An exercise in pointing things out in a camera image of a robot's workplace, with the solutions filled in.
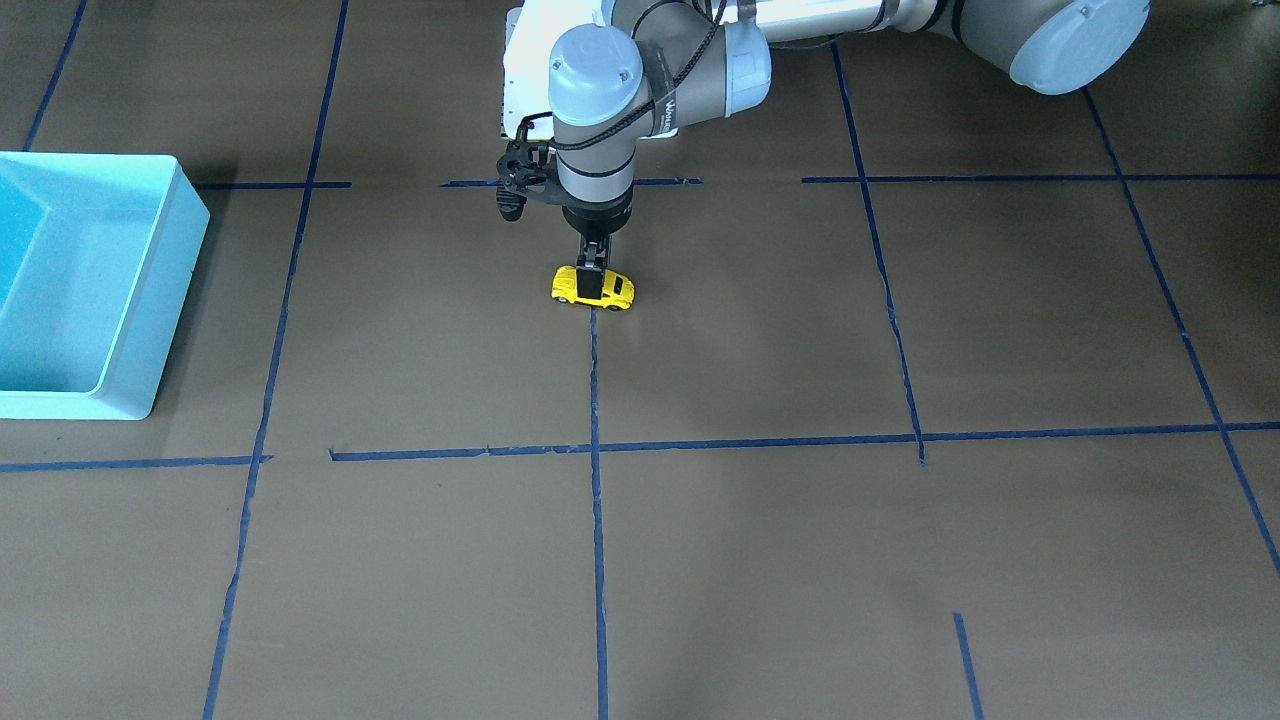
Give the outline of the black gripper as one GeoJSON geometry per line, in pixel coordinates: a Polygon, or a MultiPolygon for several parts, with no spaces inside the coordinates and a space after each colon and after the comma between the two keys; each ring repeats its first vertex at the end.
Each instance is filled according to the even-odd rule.
{"type": "Polygon", "coordinates": [[[579,233],[575,264],[576,295],[580,300],[602,300],[609,264],[609,237],[630,220],[630,202],[608,208],[562,208],[570,227],[579,233]]]}

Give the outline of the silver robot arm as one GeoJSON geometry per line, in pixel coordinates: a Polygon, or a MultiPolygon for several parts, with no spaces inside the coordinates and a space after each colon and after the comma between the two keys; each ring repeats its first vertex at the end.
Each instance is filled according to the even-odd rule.
{"type": "Polygon", "coordinates": [[[934,33],[1053,96],[1108,70],[1148,17],[1147,1],[602,1],[545,63],[552,133],[540,156],[580,237],[552,296],[612,311],[634,302],[609,255],[632,211],[639,142],[760,105],[777,51],[890,28],[934,33]]]}

